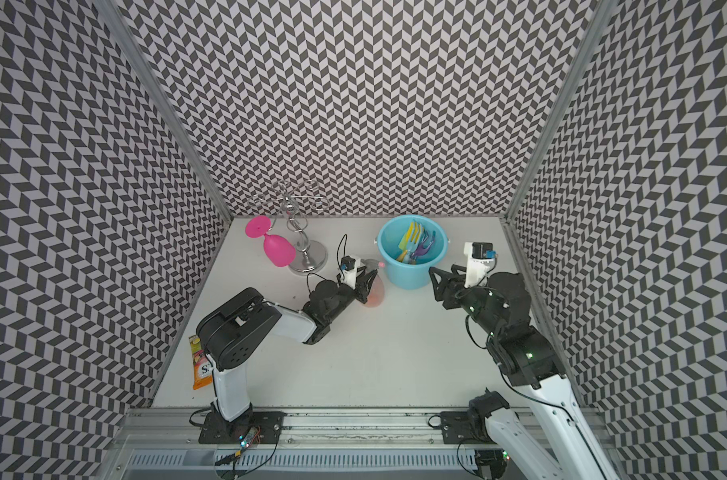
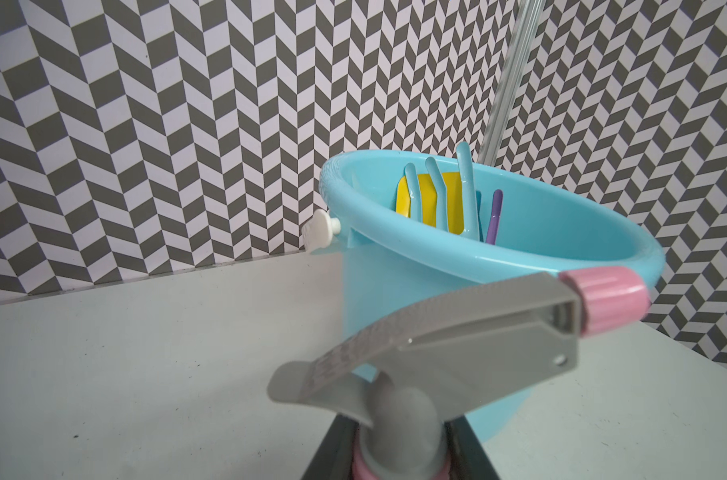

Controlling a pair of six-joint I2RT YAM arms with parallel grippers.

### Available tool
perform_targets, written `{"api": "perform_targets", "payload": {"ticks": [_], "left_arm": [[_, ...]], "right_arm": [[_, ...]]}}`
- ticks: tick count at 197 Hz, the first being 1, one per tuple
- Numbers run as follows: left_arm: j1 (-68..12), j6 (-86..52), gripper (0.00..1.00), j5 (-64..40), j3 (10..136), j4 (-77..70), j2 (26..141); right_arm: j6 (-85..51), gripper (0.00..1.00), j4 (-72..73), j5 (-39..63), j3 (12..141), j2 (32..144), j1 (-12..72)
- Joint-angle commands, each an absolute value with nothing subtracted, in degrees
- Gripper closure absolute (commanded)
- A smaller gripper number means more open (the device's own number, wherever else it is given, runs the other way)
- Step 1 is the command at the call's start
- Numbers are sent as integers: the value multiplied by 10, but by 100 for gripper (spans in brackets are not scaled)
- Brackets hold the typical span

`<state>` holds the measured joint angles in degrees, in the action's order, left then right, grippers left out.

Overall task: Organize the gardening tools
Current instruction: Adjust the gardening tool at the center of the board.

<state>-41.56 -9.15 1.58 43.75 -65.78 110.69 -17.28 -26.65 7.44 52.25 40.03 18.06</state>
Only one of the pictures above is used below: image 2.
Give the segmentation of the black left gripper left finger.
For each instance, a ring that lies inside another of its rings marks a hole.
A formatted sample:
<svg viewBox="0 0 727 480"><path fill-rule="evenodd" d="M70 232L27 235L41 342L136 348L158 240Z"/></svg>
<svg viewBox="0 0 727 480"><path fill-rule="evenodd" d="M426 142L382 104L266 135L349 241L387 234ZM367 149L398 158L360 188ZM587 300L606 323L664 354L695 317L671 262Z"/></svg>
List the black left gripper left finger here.
<svg viewBox="0 0 727 480"><path fill-rule="evenodd" d="M301 480L352 480L358 428L354 420L338 415Z"/></svg>

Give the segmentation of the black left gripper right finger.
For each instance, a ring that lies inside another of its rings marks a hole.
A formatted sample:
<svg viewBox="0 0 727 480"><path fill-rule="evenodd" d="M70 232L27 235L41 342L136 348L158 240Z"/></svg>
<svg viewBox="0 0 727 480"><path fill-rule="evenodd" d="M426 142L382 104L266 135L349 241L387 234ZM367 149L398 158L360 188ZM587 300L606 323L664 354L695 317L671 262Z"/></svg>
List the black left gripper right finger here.
<svg viewBox="0 0 727 480"><path fill-rule="evenodd" d="M449 479L500 480L499 473L483 450L467 418L460 417L445 424L449 450Z"/></svg>

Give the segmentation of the purple toy rake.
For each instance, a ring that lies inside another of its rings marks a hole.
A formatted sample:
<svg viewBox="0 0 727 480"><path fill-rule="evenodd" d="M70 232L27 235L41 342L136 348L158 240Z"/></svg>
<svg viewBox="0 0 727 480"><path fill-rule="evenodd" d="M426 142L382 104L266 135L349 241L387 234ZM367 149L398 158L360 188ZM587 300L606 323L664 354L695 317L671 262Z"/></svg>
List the purple toy rake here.
<svg viewBox="0 0 727 480"><path fill-rule="evenodd" d="M489 226L487 226L487 236L485 236L487 244L495 245L497 243L501 210L503 210L503 190L497 189L493 192L493 202L491 202L491 217Z"/></svg>

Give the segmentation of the light blue toy rake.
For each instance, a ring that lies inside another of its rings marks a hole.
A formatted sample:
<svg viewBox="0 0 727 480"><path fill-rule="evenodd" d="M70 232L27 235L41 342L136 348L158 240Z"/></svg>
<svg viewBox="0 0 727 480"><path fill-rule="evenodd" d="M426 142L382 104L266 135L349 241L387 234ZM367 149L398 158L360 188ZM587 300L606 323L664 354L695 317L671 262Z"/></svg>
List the light blue toy rake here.
<svg viewBox="0 0 727 480"><path fill-rule="evenodd" d="M425 160L423 174L408 163L397 184L397 214L473 240L481 240L479 202L475 193L473 158L467 142L457 146L458 172L443 172L437 159Z"/></svg>

